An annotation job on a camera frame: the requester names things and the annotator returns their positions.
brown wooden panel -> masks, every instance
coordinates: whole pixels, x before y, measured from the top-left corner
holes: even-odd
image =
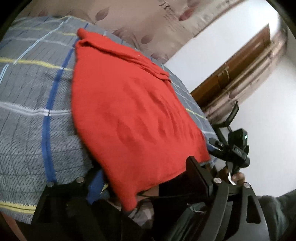
[[[224,65],[191,92],[191,95],[198,105],[203,108],[209,104],[231,81],[238,77],[269,44],[270,30],[269,25],[267,25]]]

red sweater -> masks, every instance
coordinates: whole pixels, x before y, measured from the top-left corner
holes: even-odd
[[[75,127],[122,206],[185,171],[188,156],[210,159],[204,136],[169,74],[129,47],[79,29],[72,83]]]

metal bolt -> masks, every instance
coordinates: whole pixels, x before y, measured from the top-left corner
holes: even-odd
[[[48,182],[46,185],[47,187],[52,188],[54,186],[54,182]]]
[[[214,178],[214,182],[215,182],[215,183],[221,183],[222,180],[221,180],[220,178],[218,178],[218,177],[215,177],[215,178]]]
[[[251,185],[250,185],[249,183],[244,183],[244,187],[245,187],[245,188],[250,188]]]
[[[78,177],[76,178],[77,183],[83,183],[84,182],[84,177]]]

bed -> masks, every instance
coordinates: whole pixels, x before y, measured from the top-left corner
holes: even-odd
[[[46,185],[44,154],[53,162],[60,184],[72,182],[92,168],[91,158],[75,132],[70,108],[73,44],[77,29],[83,27],[130,46],[71,16],[19,18],[0,43],[0,210],[24,223],[31,222]],[[182,81],[160,61],[147,57],[170,73],[179,100],[206,139],[216,138]],[[59,69],[64,70],[61,76],[57,74]],[[55,92],[52,86],[56,81],[59,87]],[[51,116],[50,122],[45,116]]]

human hand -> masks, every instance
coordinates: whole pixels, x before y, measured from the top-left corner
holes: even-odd
[[[228,169],[224,167],[222,170],[218,172],[218,177],[222,179],[224,182],[229,183],[228,180]],[[237,185],[243,185],[246,181],[246,177],[242,172],[238,172],[231,177],[231,180],[236,182]]]

